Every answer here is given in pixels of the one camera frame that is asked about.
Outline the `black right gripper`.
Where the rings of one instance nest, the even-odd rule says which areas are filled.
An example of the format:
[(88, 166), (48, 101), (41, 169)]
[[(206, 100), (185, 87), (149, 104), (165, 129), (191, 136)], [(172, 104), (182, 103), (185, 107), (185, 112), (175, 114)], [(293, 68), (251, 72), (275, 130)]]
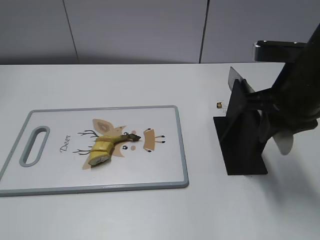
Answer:
[(260, 143), (289, 130), (313, 130), (320, 117), (320, 27), (292, 63), (286, 63), (271, 88), (244, 95), (249, 107), (275, 105), (276, 113), (261, 110), (258, 127)]

